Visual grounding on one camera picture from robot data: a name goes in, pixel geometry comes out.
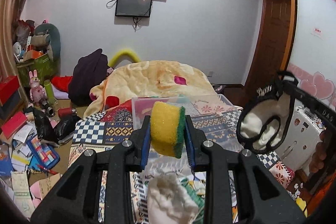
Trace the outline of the white suitcase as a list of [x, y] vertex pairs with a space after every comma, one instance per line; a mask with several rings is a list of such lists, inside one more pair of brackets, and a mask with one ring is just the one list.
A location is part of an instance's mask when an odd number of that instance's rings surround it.
[[324, 129], [323, 123], [315, 114], [306, 107], [297, 106], [285, 140], [276, 149], [277, 155], [293, 171], [307, 168]]

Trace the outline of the dark purple clothing pile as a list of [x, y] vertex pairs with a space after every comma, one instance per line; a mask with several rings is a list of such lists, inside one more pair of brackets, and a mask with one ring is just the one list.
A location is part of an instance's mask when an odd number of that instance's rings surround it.
[[68, 85], [68, 97], [76, 106], [89, 105], [90, 90], [107, 77], [108, 57], [99, 48], [78, 60]]

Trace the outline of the yellow foam arc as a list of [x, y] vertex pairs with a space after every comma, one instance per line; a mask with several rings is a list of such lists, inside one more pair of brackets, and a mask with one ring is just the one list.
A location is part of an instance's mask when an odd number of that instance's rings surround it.
[[139, 56], [135, 53], [135, 51], [132, 51], [129, 48], [124, 48], [119, 50], [116, 54], [112, 56], [112, 58], [108, 61], [109, 67], [115, 67], [120, 60], [128, 59], [132, 63], [139, 63], [141, 62], [141, 59]]

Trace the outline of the pink rabbit toy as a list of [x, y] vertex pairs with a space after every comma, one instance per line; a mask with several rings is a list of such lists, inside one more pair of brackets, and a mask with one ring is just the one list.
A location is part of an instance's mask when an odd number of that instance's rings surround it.
[[30, 85], [30, 99], [36, 105], [39, 105], [40, 100], [46, 100], [46, 92], [40, 83], [38, 78], [38, 72], [36, 69], [29, 71], [29, 85]]

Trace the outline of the yellow green sponge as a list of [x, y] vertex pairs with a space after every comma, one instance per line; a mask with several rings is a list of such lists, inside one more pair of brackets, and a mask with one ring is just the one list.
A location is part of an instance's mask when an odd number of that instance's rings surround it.
[[165, 102], [154, 103], [150, 117], [151, 146], [163, 155], [180, 159], [185, 130], [185, 108]]

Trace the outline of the black plastic bag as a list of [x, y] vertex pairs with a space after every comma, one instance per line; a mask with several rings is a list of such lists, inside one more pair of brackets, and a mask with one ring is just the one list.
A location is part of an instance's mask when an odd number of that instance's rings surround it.
[[33, 115], [39, 141], [54, 147], [59, 147], [72, 139], [76, 124], [81, 120], [77, 115], [69, 115], [61, 118], [56, 126], [52, 127], [48, 116], [41, 110], [33, 108]]

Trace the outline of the green knitted cloth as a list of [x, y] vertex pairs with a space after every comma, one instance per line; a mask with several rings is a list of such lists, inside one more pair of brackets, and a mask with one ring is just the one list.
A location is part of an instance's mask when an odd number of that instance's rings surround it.
[[181, 179], [181, 184], [187, 190], [188, 195], [198, 206], [198, 215], [193, 223], [203, 223], [205, 211], [206, 187], [202, 180], [190, 180], [185, 177]]

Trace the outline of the brown wooden wardrobe door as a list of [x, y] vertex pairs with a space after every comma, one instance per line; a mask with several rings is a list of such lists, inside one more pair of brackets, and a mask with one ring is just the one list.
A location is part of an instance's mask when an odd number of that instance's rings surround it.
[[262, 0], [261, 23], [252, 64], [238, 100], [244, 106], [258, 88], [288, 66], [296, 23], [296, 0]]

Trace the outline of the grey green plush toy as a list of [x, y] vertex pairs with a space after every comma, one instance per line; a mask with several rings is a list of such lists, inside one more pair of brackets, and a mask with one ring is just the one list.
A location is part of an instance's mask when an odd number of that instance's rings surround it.
[[38, 50], [46, 50], [52, 62], [60, 59], [61, 43], [59, 30], [50, 23], [38, 25], [34, 29], [31, 45]]

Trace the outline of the blue pencil case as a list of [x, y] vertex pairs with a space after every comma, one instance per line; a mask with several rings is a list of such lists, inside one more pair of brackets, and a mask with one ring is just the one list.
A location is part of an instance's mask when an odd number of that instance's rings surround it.
[[37, 135], [28, 139], [27, 145], [37, 163], [46, 169], [52, 169], [60, 160], [53, 147], [47, 143], [41, 143]]

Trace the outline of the white sliding wardrobe panel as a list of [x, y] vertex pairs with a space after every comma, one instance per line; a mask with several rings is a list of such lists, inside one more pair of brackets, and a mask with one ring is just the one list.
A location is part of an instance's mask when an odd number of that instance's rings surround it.
[[298, 86], [335, 109], [335, 0], [296, 0], [288, 71]]

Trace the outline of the red flat box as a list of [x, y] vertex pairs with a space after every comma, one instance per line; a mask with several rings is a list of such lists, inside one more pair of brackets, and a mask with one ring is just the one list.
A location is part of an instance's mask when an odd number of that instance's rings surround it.
[[18, 90], [18, 76], [9, 76], [0, 83], [0, 104], [3, 106]]

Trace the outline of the red cylinder bottle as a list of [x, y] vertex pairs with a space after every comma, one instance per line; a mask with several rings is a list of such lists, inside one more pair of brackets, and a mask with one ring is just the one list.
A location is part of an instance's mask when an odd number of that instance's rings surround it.
[[64, 118], [68, 116], [77, 115], [77, 110], [75, 108], [67, 107], [67, 108], [60, 108], [58, 110], [58, 117]]

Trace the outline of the white cloth drawstring pouch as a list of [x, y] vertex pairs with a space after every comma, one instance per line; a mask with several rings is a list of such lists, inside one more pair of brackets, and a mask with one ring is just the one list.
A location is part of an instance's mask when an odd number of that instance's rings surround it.
[[199, 208], [175, 174], [164, 174], [148, 183], [147, 210], [150, 223], [193, 223]]

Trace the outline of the beige plush blanket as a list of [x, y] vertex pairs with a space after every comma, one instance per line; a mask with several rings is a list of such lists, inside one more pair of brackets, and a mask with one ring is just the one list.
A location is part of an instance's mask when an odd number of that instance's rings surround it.
[[178, 97], [216, 94], [207, 76], [197, 68], [177, 61], [142, 61], [115, 69], [90, 90], [93, 102], [84, 117], [102, 112], [108, 96], [120, 103], [135, 97]]

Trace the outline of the patterned patchwork bed cover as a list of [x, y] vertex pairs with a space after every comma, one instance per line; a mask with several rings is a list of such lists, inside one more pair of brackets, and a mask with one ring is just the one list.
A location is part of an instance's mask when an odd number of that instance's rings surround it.
[[[224, 96], [194, 96], [171, 98], [133, 98], [125, 103], [86, 116], [75, 127], [69, 154], [69, 165], [87, 149], [105, 152], [129, 139], [140, 129], [143, 120], [151, 115], [155, 104], [170, 105], [171, 109], [183, 108], [191, 117], [193, 126], [205, 133], [207, 139], [229, 151], [239, 152], [242, 146], [236, 138], [236, 125], [240, 112]], [[205, 203], [205, 174], [193, 174], [188, 165], [183, 137], [179, 144], [169, 144], [170, 137], [151, 141], [149, 159], [141, 173], [131, 173], [131, 204], [135, 223], [148, 223], [147, 184], [161, 174], [175, 174], [188, 194], [199, 206], [195, 223], [202, 223]]]

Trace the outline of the small black wall monitor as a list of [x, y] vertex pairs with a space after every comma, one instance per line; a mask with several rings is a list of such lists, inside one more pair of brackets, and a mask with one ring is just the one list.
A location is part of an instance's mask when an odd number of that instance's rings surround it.
[[117, 0], [115, 16], [149, 18], [153, 0]]

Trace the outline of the black trimmed white fleece item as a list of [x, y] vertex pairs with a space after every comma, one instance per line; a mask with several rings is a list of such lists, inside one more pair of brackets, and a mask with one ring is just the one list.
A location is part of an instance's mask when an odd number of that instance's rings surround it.
[[296, 88], [298, 80], [288, 71], [278, 71], [269, 85], [258, 88], [256, 96], [240, 114], [238, 142], [254, 154], [276, 150], [285, 140], [294, 111], [295, 99], [285, 92], [285, 84]]

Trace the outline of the green cardboard box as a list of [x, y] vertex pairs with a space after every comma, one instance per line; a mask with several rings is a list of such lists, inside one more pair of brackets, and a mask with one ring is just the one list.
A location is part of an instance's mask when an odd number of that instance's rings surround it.
[[51, 61], [48, 54], [44, 54], [37, 59], [30, 59], [24, 62], [17, 63], [17, 69], [21, 84], [23, 87], [30, 87], [29, 85], [29, 71], [36, 70], [38, 79], [41, 85], [45, 80], [50, 80], [58, 73], [59, 62]]

